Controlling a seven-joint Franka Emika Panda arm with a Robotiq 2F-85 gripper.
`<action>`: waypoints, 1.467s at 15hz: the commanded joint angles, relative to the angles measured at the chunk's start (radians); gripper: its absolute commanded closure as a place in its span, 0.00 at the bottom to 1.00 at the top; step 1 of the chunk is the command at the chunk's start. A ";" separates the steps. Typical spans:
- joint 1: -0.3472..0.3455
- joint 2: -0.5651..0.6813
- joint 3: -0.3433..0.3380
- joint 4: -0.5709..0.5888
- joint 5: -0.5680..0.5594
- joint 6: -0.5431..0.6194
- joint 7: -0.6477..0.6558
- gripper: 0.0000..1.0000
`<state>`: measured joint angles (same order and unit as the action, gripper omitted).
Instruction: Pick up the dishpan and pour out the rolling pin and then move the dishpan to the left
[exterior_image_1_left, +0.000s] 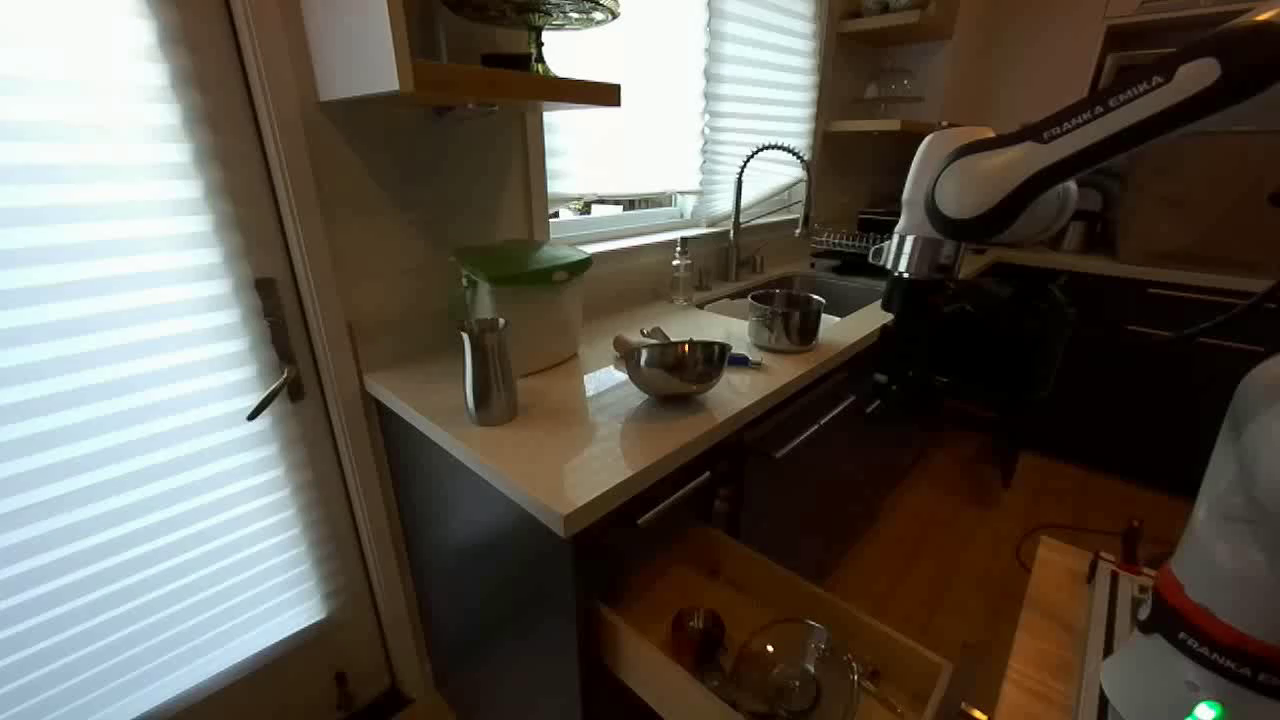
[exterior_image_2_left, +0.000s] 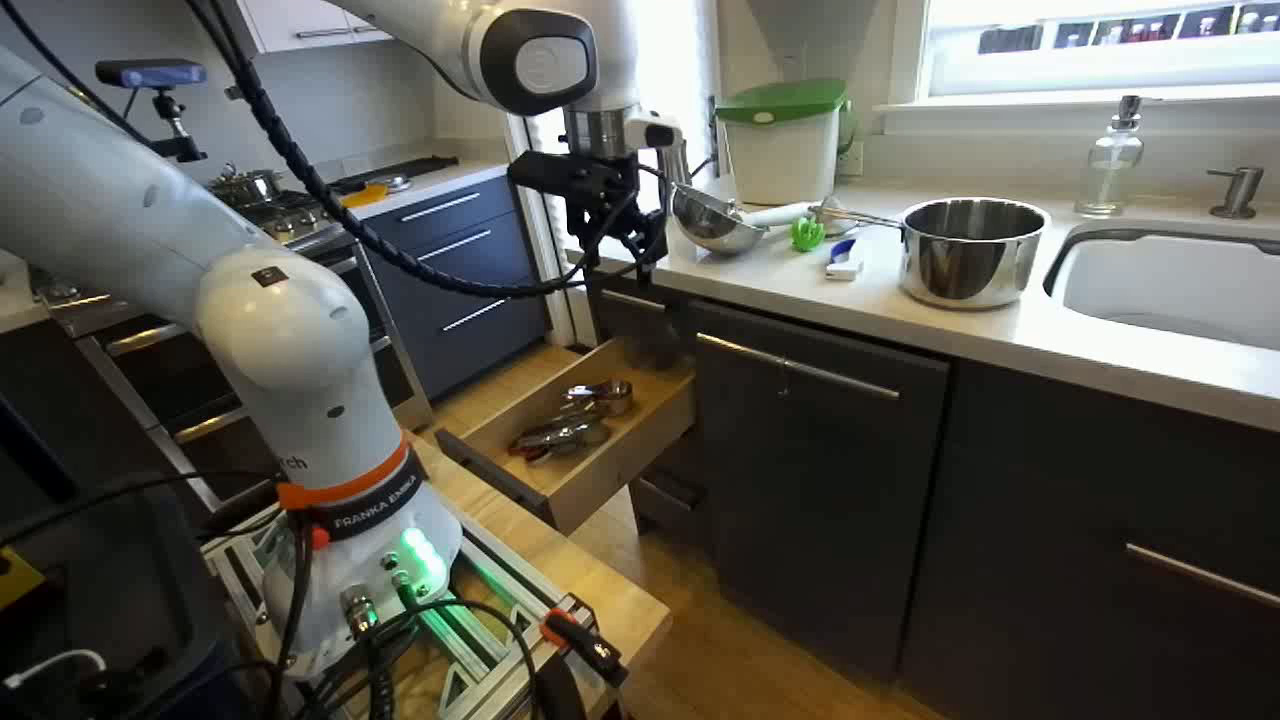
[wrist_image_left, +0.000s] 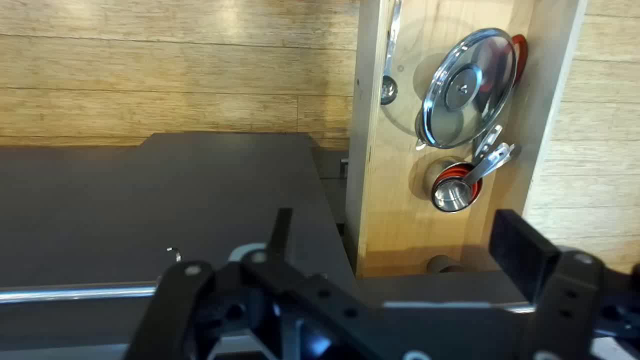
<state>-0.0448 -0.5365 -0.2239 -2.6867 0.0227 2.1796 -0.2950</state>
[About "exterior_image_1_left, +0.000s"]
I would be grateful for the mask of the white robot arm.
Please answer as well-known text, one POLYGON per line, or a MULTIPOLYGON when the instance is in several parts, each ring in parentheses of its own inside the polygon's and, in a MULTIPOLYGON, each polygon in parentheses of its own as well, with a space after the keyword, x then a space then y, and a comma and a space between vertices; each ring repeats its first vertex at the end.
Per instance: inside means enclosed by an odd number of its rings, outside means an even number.
MULTIPOLYGON (((928 133, 876 263, 924 281, 961 245, 1049 241, 1079 171, 1266 91, 1275 70, 1280 6, 1256 0, 1017 133, 928 133)), ((1280 720, 1280 357, 1237 383, 1175 553, 1095 679, 1118 720, 1280 720)))

